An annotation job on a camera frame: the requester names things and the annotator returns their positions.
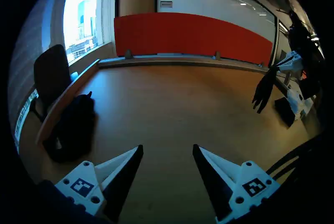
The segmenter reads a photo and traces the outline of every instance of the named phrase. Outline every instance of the wall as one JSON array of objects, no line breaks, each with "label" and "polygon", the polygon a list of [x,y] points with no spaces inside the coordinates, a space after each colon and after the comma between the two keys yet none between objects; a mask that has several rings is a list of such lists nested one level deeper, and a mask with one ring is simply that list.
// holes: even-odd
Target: wall
[{"label": "wall", "polygon": [[80,74],[97,59],[109,59],[116,57],[114,52],[115,49],[113,42],[98,46],[94,49],[94,51],[88,52],[87,54],[84,54],[80,58],[73,61],[73,63],[71,63],[71,65],[69,66],[70,73],[77,71],[78,74]]}]

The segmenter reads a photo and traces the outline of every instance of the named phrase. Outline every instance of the sky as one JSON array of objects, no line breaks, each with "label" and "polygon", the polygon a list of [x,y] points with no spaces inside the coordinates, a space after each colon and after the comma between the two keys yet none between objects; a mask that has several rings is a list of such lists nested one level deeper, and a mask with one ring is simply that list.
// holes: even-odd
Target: sky
[{"label": "sky", "polygon": [[64,8],[65,48],[76,42],[78,37],[78,6],[84,0],[66,0]]}]

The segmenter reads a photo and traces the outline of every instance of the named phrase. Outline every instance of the building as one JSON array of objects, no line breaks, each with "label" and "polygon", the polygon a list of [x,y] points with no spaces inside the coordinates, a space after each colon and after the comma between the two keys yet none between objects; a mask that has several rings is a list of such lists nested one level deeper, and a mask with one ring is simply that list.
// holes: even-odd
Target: building
[{"label": "building", "polygon": [[93,36],[96,31],[96,4],[84,0],[78,6],[78,39]]}]

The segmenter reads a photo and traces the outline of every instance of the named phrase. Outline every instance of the windowsill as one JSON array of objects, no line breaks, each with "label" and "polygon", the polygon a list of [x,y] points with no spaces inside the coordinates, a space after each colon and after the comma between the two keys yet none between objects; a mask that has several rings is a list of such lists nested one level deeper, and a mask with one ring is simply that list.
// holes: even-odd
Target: windowsill
[{"label": "windowsill", "polygon": [[91,52],[95,51],[96,49],[98,49],[98,48],[100,48],[101,46],[104,46],[104,45],[106,45],[106,44],[108,44],[108,43],[103,43],[103,44],[101,44],[101,45],[99,45],[99,46],[97,46],[97,47],[91,49],[90,51],[86,52],[85,54],[82,54],[80,57],[78,57],[78,58],[72,60],[71,62],[69,62],[68,66],[73,65],[74,63],[76,63],[77,61],[79,61],[80,59],[82,59],[83,57],[87,56],[87,55],[90,54]]}]

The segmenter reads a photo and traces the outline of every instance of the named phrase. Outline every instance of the ceiling light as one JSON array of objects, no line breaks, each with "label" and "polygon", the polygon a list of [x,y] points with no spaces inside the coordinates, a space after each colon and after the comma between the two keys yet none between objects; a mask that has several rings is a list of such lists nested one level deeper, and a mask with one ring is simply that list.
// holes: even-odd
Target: ceiling light
[{"label": "ceiling light", "polygon": [[288,29],[280,22],[279,25],[286,31],[288,32]]}]

